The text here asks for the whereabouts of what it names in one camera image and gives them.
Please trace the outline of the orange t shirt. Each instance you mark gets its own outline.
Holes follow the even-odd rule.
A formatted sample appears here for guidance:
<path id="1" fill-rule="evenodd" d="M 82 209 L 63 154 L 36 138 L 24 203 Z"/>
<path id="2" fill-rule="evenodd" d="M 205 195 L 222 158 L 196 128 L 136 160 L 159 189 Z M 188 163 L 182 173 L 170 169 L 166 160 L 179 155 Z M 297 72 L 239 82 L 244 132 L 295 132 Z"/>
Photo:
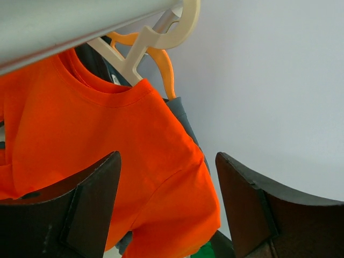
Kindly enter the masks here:
<path id="1" fill-rule="evenodd" d="M 106 250 L 132 232 L 125 257 L 186 257 L 220 226 L 204 155 L 147 80 L 102 80 L 70 49 L 1 76 L 1 121 L 1 199 L 120 153 Z"/>

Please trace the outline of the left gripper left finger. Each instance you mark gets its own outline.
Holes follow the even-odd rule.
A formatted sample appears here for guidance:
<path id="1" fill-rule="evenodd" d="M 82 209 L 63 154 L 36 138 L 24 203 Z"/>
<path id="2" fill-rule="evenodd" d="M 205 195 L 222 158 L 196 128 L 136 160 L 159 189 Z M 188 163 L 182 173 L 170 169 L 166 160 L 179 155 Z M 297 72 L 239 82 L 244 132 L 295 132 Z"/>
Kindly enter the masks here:
<path id="1" fill-rule="evenodd" d="M 1 201 L 1 257 L 103 257 L 120 178 L 118 151 L 19 199 Z"/>

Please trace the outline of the green t shirt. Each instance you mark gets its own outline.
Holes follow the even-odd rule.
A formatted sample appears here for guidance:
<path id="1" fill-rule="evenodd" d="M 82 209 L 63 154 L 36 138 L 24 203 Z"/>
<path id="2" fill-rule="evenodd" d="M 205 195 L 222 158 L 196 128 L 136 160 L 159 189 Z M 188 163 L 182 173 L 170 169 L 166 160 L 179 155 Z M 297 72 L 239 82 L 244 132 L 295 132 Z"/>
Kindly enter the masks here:
<path id="1" fill-rule="evenodd" d="M 215 253 L 212 248 L 211 242 L 208 241 L 205 245 L 203 245 L 198 252 L 192 254 L 190 258 L 215 258 Z"/>

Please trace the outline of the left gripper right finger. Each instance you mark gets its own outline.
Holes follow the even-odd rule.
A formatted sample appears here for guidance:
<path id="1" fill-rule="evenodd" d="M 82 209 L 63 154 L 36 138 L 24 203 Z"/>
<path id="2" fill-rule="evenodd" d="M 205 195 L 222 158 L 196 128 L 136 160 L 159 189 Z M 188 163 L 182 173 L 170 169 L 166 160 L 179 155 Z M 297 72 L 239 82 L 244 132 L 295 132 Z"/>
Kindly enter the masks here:
<path id="1" fill-rule="evenodd" d="M 288 187 L 224 152 L 216 169 L 236 257 L 343 257 L 343 202 Z"/>

